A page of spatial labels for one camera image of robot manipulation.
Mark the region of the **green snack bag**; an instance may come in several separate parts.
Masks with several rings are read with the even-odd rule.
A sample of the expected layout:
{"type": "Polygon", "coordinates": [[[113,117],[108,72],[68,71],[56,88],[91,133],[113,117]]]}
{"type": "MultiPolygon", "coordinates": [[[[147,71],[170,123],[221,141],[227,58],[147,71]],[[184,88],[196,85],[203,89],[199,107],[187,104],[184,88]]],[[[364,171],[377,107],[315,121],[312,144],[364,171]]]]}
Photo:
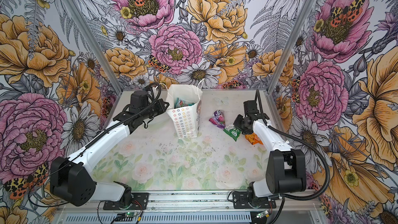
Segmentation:
{"type": "Polygon", "coordinates": [[[229,137],[231,137],[234,141],[237,141],[241,134],[241,130],[237,128],[234,124],[227,125],[223,129],[224,133],[226,133],[229,137]]]}

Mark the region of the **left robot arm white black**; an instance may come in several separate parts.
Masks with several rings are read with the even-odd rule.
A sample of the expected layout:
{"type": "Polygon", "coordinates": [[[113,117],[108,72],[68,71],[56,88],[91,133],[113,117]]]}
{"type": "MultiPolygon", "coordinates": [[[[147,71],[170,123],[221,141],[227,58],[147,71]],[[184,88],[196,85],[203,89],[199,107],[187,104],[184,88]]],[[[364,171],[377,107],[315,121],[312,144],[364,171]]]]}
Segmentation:
{"type": "Polygon", "coordinates": [[[161,93],[151,89],[132,93],[130,103],[116,115],[109,126],[91,142],[67,158],[57,157],[51,164],[49,183],[54,196],[74,205],[87,202],[113,202],[127,208],[133,202],[131,187],[120,182],[100,183],[92,178],[99,161],[141,125],[147,125],[169,108],[161,93]]]}

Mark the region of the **white paper bag with print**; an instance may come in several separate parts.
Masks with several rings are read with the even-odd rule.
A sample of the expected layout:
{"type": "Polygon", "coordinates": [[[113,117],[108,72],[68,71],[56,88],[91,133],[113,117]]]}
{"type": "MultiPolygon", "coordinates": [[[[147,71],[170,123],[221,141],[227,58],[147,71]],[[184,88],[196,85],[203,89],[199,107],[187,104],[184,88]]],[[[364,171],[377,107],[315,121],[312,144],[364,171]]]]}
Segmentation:
{"type": "Polygon", "coordinates": [[[171,85],[167,90],[166,102],[170,105],[166,113],[171,118],[176,134],[181,139],[195,138],[199,133],[202,109],[202,87],[204,80],[197,85],[171,85]],[[174,108],[177,98],[193,101],[193,106],[174,108]]]}

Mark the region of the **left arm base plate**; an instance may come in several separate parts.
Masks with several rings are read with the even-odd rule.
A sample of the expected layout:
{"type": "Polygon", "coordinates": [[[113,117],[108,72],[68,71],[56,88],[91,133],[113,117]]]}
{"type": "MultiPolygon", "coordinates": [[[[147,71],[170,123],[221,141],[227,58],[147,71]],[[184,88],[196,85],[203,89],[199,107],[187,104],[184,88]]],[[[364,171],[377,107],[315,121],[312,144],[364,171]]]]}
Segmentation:
{"type": "Polygon", "coordinates": [[[146,192],[133,192],[125,194],[119,201],[105,201],[103,210],[116,211],[116,210],[146,210],[149,202],[149,193],[146,192]]]}

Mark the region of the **teal Fox's candy bag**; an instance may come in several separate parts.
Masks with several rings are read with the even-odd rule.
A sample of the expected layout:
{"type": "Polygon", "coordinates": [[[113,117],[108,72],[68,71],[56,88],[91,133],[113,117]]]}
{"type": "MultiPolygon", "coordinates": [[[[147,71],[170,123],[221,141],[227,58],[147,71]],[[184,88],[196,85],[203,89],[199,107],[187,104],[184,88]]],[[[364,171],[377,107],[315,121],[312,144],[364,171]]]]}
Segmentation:
{"type": "Polygon", "coordinates": [[[193,101],[188,101],[188,100],[183,100],[181,98],[177,98],[174,108],[182,108],[182,107],[188,107],[188,106],[193,106],[195,102],[193,101]]]}

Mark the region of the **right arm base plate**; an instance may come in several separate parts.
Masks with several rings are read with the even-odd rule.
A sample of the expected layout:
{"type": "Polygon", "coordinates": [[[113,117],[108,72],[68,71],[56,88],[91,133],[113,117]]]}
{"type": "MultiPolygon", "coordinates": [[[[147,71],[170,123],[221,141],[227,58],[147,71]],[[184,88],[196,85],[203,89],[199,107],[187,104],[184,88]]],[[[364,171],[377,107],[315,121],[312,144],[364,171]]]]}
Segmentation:
{"type": "Polygon", "coordinates": [[[228,200],[233,203],[234,209],[274,209],[276,202],[269,198],[258,198],[254,193],[247,191],[231,191],[228,200]]]}

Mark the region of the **purple snack packet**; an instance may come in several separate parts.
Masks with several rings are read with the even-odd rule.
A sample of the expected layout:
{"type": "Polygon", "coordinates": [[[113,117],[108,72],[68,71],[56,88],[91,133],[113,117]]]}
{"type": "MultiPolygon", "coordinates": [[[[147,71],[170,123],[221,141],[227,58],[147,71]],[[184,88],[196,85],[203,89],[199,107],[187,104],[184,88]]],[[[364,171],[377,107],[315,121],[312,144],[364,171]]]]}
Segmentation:
{"type": "Polygon", "coordinates": [[[222,110],[216,110],[213,113],[213,116],[209,119],[209,122],[211,122],[213,125],[220,129],[224,129],[226,127],[226,122],[224,118],[224,113],[222,110]]]}

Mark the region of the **orange snack bag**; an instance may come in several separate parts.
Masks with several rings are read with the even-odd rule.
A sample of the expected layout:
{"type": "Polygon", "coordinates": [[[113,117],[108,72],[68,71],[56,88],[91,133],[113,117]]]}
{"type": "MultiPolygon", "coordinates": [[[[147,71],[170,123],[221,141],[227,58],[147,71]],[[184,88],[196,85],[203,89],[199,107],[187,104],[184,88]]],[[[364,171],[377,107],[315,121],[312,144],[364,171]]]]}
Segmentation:
{"type": "Polygon", "coordinates": [[[245,135],[245,139],[246,139],[251,145],[256,145],[256,144],[261,144],[261,145],[263,145],[261,139],[260,139],[255,133],[245,135]]]}

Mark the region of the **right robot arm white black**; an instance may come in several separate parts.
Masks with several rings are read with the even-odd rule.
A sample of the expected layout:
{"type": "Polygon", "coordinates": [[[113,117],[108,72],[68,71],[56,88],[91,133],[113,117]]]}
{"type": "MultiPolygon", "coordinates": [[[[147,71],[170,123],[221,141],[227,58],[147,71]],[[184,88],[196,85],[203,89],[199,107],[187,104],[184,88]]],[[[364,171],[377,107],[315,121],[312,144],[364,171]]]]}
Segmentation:
{"type": "Polygon", "coordinates": [[[269,152],[265,178],[249,184],[248,203],[260,207],[265,200],[277,198],[304,200],[304,197],[294,195],[306,190],[304,153],[292,148],[289,141],[282,138],[287,134],[272,126],[255,100],[245,101],[243,106],[244,115],[236,117],[235,127],[243,134],[256,134],[269,152]]]}

